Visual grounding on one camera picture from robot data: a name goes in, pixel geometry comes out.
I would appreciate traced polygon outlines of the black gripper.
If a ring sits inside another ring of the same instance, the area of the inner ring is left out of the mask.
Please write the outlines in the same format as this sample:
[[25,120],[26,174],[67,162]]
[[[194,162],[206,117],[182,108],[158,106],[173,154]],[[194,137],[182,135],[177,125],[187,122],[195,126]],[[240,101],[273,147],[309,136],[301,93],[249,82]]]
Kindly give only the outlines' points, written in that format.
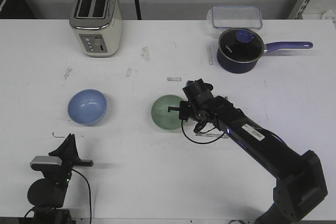
[[48,155],[59,157],[62,160],[61,167],[42,171],[44,177],[51,180],[56,185],[68,185],[71,180],[72,170],[75,166],[93,166],[93,160],[79,158],[75,135],[72,133],[66,137],[56,150],[48,153]]
[[187,101],[181,101],[180,107],[169,106],[167,111],[179,111],[179,119],[181,120],[187,121],[190,118],[198,122],[205,121],[207,113],[203,105],[214,97],[212,95],[213,85],[205,83],[202,79],[188,80],[182,90]]

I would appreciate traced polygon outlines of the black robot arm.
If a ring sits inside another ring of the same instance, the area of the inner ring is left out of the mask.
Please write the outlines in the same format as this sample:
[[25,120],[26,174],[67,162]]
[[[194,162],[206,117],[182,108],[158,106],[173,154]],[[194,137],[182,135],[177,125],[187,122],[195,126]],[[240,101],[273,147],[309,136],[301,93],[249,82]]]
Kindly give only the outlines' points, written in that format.
[[91,166],[92,160],[79,157],[72,133],[47,156],[35,156],[30,167],[42,172],[44,177],[32,183],[27,192],[27,199],[33,206],[27,213],[34,213],[30,223],[76,223],[70,210],[63,208],[66,192],[73,172],[89,184],[84,175],[74,168]]
[[311,150],[299,155],[280,137],[248,118],[202,79],[183,88],[187,101],[168,111],[178,111],[182,121],[197,122],[194,132],[207,123],[225,133],[276,178],[273,204],[255,223],[294,223],[303,219],[328,194],[321,162]]

